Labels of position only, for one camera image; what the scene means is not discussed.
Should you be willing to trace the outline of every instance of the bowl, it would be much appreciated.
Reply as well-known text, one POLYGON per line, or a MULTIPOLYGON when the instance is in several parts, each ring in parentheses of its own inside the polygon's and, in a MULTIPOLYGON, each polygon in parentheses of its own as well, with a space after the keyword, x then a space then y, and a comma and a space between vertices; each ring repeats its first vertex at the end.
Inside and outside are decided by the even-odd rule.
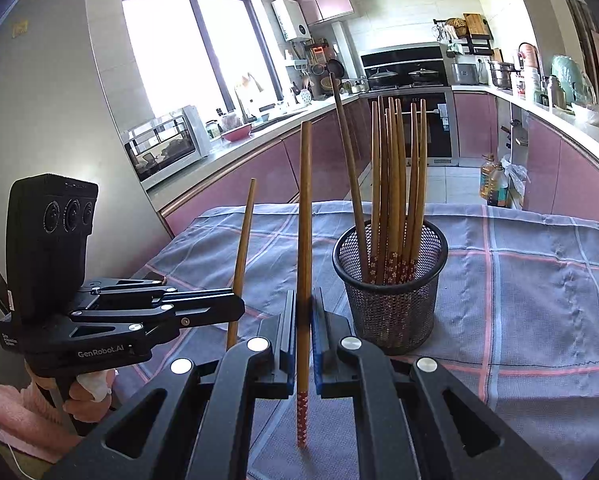
POLYGON ((252 124, 243 124, 233 130, 229 130, 228 132, 224 132, 222 134, 222 139, 228 140, 228 142, 236 142, 237 140, 246 139, 251 132, 252 124))
POLYGON ((573 112, 575 113, 575 120, 578 123, 593 124, 599 126, 599 106, 598 105, 576 105, 573 103, 573 112))

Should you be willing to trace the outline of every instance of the sink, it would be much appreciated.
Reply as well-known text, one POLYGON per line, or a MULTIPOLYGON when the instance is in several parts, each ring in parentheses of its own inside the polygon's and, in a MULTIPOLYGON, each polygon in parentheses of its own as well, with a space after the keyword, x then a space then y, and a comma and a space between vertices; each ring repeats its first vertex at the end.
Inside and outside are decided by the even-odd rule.
POLYGON ((254 134, 256 132, 259 132, 260 130, 268 128, 272 124, 279 123, 280 121, 285 121, 286 119, 290 119, 291 117, 295 117, 296 115, 299 115, 300 113, 302 113, 304 111, 305 110, 302 110, 300 112, 291 112, 290 114, 280 115, 279 117, 276 117, 275 119, 269 119, 263 123, 257 124, 257 126, 254 126, 253 129, 251 130, 251 133, 254 134))

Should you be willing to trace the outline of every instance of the white cable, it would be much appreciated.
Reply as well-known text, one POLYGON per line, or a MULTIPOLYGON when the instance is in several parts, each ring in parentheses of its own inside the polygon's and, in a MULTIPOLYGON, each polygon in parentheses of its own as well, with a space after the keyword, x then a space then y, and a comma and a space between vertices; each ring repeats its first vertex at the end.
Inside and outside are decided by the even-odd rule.
POLYGON ((11 450, 11 455, 13 455, 13 460, 16 463, 17 468, 20 470, 20 473, 22 473, 27 478, 30 478, 31 480, 38 480, 37 478, 33 478, 32 476, 29 476, 24 471, 22 471, 22 468, 19 466, 19 463, 17 462, 16 454, 13 451, 13 448, 11 447, 11 445, 8 442, 6 442, 6 435, 4 434, 4 432, 2 430, 0 430, 0 434, 4 437, 4 444, 6 444, 8 446, 8 448, 11 450))

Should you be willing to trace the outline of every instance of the red bowl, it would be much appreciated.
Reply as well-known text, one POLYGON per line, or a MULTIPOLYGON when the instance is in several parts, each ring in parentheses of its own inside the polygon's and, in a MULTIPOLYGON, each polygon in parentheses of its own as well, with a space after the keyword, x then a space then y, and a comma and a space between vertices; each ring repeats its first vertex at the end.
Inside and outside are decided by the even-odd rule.
POLYGON ((228 140, 228 142, 235 142, 236 140, 246 139, 248 134, 251 132, 252 124, 244 124, 243 126, 239 126, 234 128, 233 130, 229 130, 222 134, 222 139, 228 140))

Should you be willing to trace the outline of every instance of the countertop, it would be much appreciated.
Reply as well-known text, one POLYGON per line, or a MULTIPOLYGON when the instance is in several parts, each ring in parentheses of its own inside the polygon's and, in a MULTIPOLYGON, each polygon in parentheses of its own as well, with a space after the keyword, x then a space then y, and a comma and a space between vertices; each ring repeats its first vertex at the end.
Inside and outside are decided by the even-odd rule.
MULTIPOLYGON (((342 97, 342 104, 348 104, 355 101, 357 98, 357 95, 342 97)), ((278 123, 272 124, 268 128, 260 130, 246 139, 238 140, 237 142, 225 142, 221 147, 211 152, 209 156, 206 156, 197 162, 193 162, 190 166, 178 171, 176 174, 173 174, 156 186, 150 188, 147 193, 151 204, 156 211, 159 211, 193 186, 199 184, 205 178, 221 171, 251 150, 254 150, 276 137, 285 134, 289 130, 300 126, 302 121, 310 121, 311 119, 334 109, 334 97, 329 97, 323 101, 313 101, 306 108, 303 108, 298 115, 290 117, 285 121, 279 121, 278 123)))
POLYGON ((528 102, 526 99, 513 95, 512 91, 485 85, 453 85, 452 89, 453 91, 488 92, 499 98, 506 99, 517 105, 519 108, 528 110, 548 124, 556 127, 556 129, 560 130, 565 136, 582 146, 599 162, 599 128, 597 126, 580 123, 575 120, 575 116, 558 110, 557 108, 553 108, 553 111, 551 111, 548 107, 528 102))

